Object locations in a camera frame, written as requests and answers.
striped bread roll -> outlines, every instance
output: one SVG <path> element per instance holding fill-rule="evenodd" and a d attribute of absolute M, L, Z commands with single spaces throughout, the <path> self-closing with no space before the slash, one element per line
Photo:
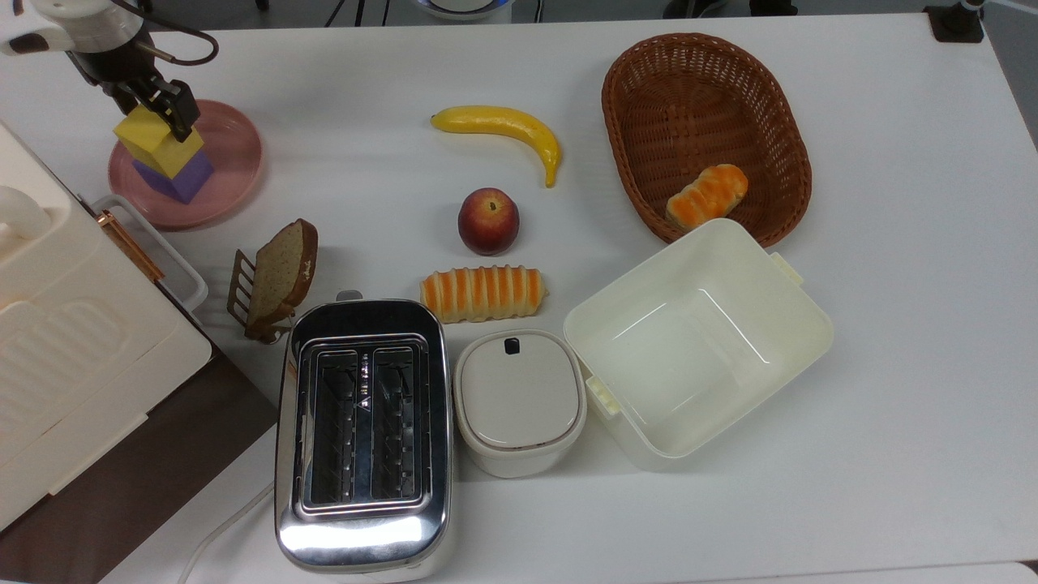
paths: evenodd
<path fill-rule="evenodd" d="M 421 304 L 444 324 L 529 316 L 547 296 L 541 272 L 522 266 L 433 272 L 421 282 Z"/>
<path fill-rule="evenodd" d="M 749 179 L 734 164 L 707 166 L 692 184 L 666 201 L 666 216 L 684 231 L 723 217 L 749 189 Z"/>

yellow block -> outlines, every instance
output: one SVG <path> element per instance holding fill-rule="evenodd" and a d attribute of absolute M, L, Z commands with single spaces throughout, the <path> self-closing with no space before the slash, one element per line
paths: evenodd
<path fill-rule="evenodd" d="M 202 146 L 197 130 L 179 142 L 159 114 L 142 105 L 134 108 L 114 132 L 131 156 L 167 178 L 175 176 Z"/>

apple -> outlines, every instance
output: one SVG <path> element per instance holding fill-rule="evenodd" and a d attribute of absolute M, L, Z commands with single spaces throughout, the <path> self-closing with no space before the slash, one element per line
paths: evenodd
<path fill-rule="evenodd" d="M 461 203 L 458 233 L 472 251 L 496 255 L 519 233 L 519 207 L 500 189 L 476 189 Z"/>

wire basket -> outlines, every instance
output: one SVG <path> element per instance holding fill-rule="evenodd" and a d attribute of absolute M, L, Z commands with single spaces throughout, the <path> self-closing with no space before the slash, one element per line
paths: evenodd
<path fill-rule="evenodd" d="M 715 164 L 749 178 L 728 217 L 762 246 L 808 208 L 811 164 L 786 96 L 759 60 L 722 38 L 672 33 L 631 47 L 605 76 L 602 111 L 624 189 L 667 243 L 684 234 L 666 218 L 667 199 Z"/>

pink plate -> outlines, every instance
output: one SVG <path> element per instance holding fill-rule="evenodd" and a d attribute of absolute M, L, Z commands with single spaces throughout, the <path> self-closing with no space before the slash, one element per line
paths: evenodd
<path fill-rule="evenodd" d="M 153 225 L 166 230 L 195 227 L 221 219 L 243 204 L 260 177 L 263 145 L 245 114 L 220 102 L 198 100 L 195 130 L 213 163 L 213 175 L 185 204 L 147 186 L 133 167 L 133 156 L 116 142 L 108 160 L 112 192 L 133 202 Z"/>

